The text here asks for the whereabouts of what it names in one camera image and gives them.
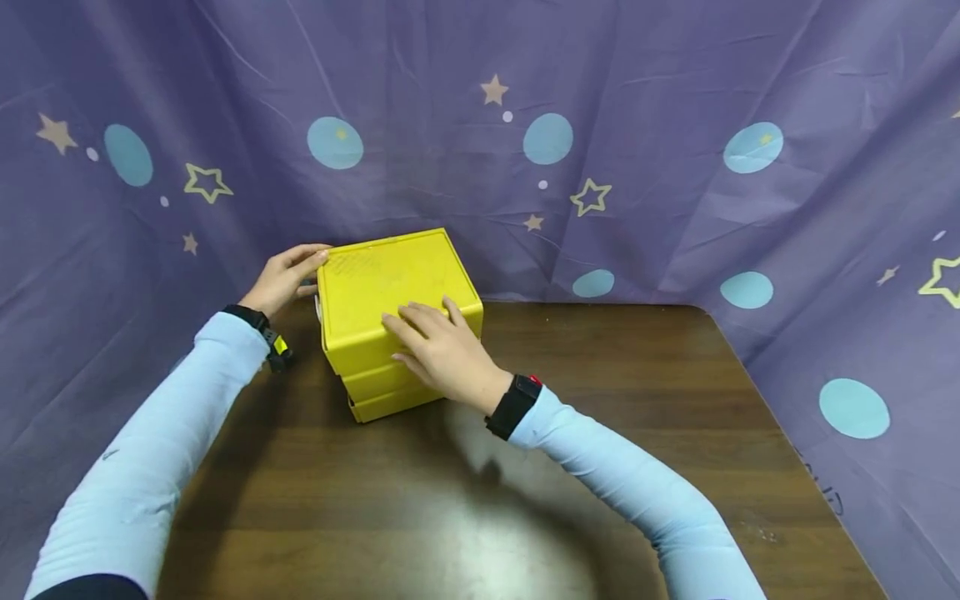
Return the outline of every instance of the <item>drawer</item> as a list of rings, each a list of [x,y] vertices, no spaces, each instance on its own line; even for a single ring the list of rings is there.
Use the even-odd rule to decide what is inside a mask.
[[[364,402],[354,402],[348,397],[350,412],[358,423],[368,423],[388,415],[393,415],[405,411],[427,402],[440,399],[442,396],[430,389],[419,386],[418,388],[397,390],[378,396],[374,399]]]
[[[406,365],[395,360],[391,360],[390,363],[379,369],[343,377],[344,387],[347,388],[347,393],[354,402],[365,402],[394,390],[422,386],[417,376],[411,373]]]

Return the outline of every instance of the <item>yellow tag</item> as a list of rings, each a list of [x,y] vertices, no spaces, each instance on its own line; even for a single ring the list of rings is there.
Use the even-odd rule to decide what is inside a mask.
[[[283,352],[287,351],[287,343],[283,341],[281,336],[276,336],[274,340],[274,350],[276,350],[277,354],[283,354]]]

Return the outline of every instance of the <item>hand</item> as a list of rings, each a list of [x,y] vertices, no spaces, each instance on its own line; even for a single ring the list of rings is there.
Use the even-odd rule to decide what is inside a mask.
[[[240,305],[272,319],[290,300],[316,294],[317,269],[326,262],[329,248],[327,244],[301,244],[271,257]]]
[[[394,354],[394,359],[425,385],[490,416],[514,377],[493,363],[453,300],[444,297],[444,306],[449,319],[432,306],[416,302],[400,306],[400,316],[417,329],[394,315],[383,315],[384,326],[413,353]]]

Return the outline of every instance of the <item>star print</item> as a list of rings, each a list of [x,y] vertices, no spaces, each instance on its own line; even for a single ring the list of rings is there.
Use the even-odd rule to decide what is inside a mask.
[[[194,256],[197,255],[197,247],[200,244],[197,243],[197,239],[193,236],[193,231],[190,231],[186,235],[181,236],[183,238],[183,251],[190,252]]]
[[[503,94],[510,89],[506,85],[500,84],[500,78],[496,74],[493,75],[493,79],[491,79],[488,84],[480,84],[480,87],[483,87],[484,92],[487,94],[487,97],[483,100],[484,105],[496,102],[500,106],[503,106]]]
[[[936,283],[940,282],[940,279],[944,277],[944,267],[949,267],[951,269],[960,266],[960,257],[949,260],[946,258],[934,258],[933,259],[933,277],[930,278],[930,281],[924,284],[924,287],[917,290],[917,293],[921,296],[943,296],[947,302],[950,303],[950,306],[953,308],[960,308],[960,294],[954,293],[952,290],[946,287],[935,286]]]
[[[570,201],[577,205],[577,216],[582,217],[591,210],[596,210],[597,212],[603,212],[604,210],[607,210],[607,205],[604,202],[604,199],[607,198],[607,194],[612,189],[612,185],[597,185],[592,179],[587,178],[587,182],[584,183],[584,189],[579,194],[570,196]],[[597,200],[594,204],[584,204],[583,198],[586,196],[589,190],[600,192],[600,194],[597,195]]]
[[[54,121],[43,113],[39,115],[40,122],[43,123],[43,129],[36,132],[37,137],[42,137],[57,146],[57,152],[61,156],[66,155],[67,148],[77,148],[77,142],[73,141],[70,133],[66,130],[66,121]]]
[[[898,271],[899,269],[900,269],[900,265],[897,265],[897,266],[894,267],[893,269],[887,269],[886,271],[884,271],[884,272],[883,272],[883,277],[881,277],[880,279],[878,279],[878,280],[876,281],[876,287],[879,287],[879,286],[883,285],[884,283],[886,283],[887,281],[889,281],[890,279],[893,279],[893,278],[894,278],[894,275],[897,274],[897,271]]]
[[[186,172],[190,174],[190,179],[183,187],[183,191],[188,194],[201,194],[210,204],[217,202],[217,196],[220,194],[224,194],[225,196],[233,195],[233,191],[224,183],[224,173],[220,169],[202,169],[188,162],[186,163]],[[205,188],[197,185],[198,175],[213,176],[217,184],[213,192],[208,192]]]
[[[524,221],[523,225],[527,226],[527,231],[533,231],[534,229],[540,229],[541,223],[543,223],[543,217],[530,215],[530,218]]]

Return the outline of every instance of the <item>light blue sleeve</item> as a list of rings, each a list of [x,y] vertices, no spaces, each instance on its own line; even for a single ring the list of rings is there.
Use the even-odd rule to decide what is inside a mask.
[[[217,313],[206,323],[67,498],[26,598],[97,573],[127,577],[154,597],[180,493],[268,351],[237,317]]]
[[[653,543],[673,600],[766,598],[723,518],[670,467],[544,387],[510,437],[538,448]]]

